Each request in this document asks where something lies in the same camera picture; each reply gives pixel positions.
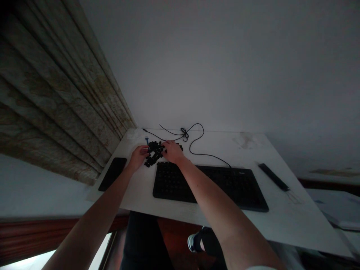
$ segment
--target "shoe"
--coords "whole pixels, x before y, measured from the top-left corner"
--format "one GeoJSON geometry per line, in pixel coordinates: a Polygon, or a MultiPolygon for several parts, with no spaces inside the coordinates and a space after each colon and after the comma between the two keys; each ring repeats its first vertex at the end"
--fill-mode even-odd
{"type": "Polygon", "coordinates": [[[190,235],[190,236],[187,238],[187,246],[189,247],[189,249],[190,249],[191,252],[202,252],[202,251],[203,251],[203,250],[201,249],[201,247],[200,247],[200,242],[197,244],[197,245],[198,245],[198,249],[200,249],[200,250],[196,250],[194,240],[195,240],[195,237],[196,237],[199,233],[201,233],[205,228],[206,228],[206,227],[203,226],[199,232],[197,232],[196,234],[192,234],[192,235],[190,235]]]}
{"type": "Polygon", "coordinates": [[[187,246],[189,247],[190,251],[191,252],[197,252],[195,250],[195,247],[194,247],[194,238],[195,236],[197,235],[198,233],[196,234],[191,234],[189,235],[189,237],[187,238],[187,246]]]}

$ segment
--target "black pants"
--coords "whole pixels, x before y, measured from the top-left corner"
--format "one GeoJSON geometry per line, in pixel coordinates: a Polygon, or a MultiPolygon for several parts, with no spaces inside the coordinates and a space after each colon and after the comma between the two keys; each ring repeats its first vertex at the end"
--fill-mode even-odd
{"type": "MultiPolygon", "coordinates": [[[[219,241],[212,229],[206,228],[201,234],[207,253],[218,258],[212,269],[226,269],[219,241]]],[[[138,269],[174,269],[174,267],[162,238],[157,217],[131,211],[120,270],[138,269]]]]}

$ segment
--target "sneaker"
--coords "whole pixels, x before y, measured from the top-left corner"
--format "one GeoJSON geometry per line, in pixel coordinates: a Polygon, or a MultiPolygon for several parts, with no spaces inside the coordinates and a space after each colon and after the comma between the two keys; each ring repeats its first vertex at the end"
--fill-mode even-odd
{"type": "Polygon", "coordinates": [[[199,232],[197,232],[196,234],[192,234],[187,238],[187,246],[189,247],[191,252],[202,252],[203,251],[203,250],[196,250],[194,240],[195,240],[195,236],[197,236],[199,233],[201,233],[204,229],[205,229],[205,226],[203,226],[199,232]]]}
{"type": "Polygon", "coordinates": [[[195,247],[194,247],[194,238],[195,236],[197,235],[198,233],[196,234],[191,234],[188,238],[187,238],[187,246],[189,247],[190,251],[191,252],[197,252],[195,250],[195,247]]]}

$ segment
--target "person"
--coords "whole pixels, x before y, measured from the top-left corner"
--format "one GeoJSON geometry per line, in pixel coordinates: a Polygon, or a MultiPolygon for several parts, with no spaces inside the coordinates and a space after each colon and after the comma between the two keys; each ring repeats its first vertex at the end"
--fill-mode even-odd
{"type": "MultiPolygon", "coordinates": [[[[269,243],[238,206],[188,160],[174,141],[163,156],[176,164],[189,184],[210,228],[188,238],[191,251],[218,257],[223,269],[285,269],[269,243]]],[[[116,181],[76,223],[43,269],[89,269],[107,234],[134,172],[148,156],[138,146],[116,181]]],[[[120,269],[173,269],[156,217],[130,212],[120,269]]]]}

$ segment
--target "black cable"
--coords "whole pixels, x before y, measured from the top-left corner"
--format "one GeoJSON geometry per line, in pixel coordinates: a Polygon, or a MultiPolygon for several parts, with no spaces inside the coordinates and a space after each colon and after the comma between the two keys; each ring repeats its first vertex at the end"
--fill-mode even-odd
{"type": "MultiPolygon", "coordinates": [[[[189,151],[190,151],[190,153],[192,153],[193,155],[200,155],[200,156],[212,156],[212,157],[217,158],[218,160],[221,160],[222,162],[226,163],[226,164],[231,168],[231,166],[230,166],[229,163],[227,163],[226,161],[222,160],[221,158],[219,158],[219,157],[217,157],[217,156],[213,156],[213,155],[210,155],[210,154],[197,154],[197,153],[194,153],[194,152],[191,151],[191,145],[192,145],[195,141],[197,141],[198,139],[200,139],[200,138],[205,134],[205,130],[204,130],[204,127],[203,127],[202,124],[200,124],[200,123],[193,124],[188,130],[186,130],[185,128],[182,127],[182,128],[180,129],[181,132],[182,132],[182,134],[172,133],[171,131],[168,131],[166,128],[164,128],[162,125],[159,125],[159,126],[160,126],[161,128],[163,128],[164,130],[166,130],[167,132],[173,134],[173,135],[181,136],[181,137],[179,137],[179,138],[177,138],[177,139],[174,139],[173,141],[177,141],[177,140],[183,139],[184,142],[187,142],[188,139],[189,139],[188,131],[189,131],[190,129],[192,129],[192,128],[194,127],[194,125],[200,125],[200,126],[202,127],[202,135],[201,135],[199,138],[197,138],[197,139],[195,139],[195,140],[193,140],[193,141],[191,142],[191,144],[190,144],[190,146],[189,146],[189,151]]],[[[150,134],[154,135],[155,137],[159,138],[159,139],[162,140],[162,141],[167,141],[167,140],[165,140],[165,139],[162,139],[162,138],[156,136],[154,133],[151,133],[151,132],[147,131],[146,129],[143,129],[143,130],[144,130],[145,132],[147,132],[147,133],[150,133],[150,134]]]]}

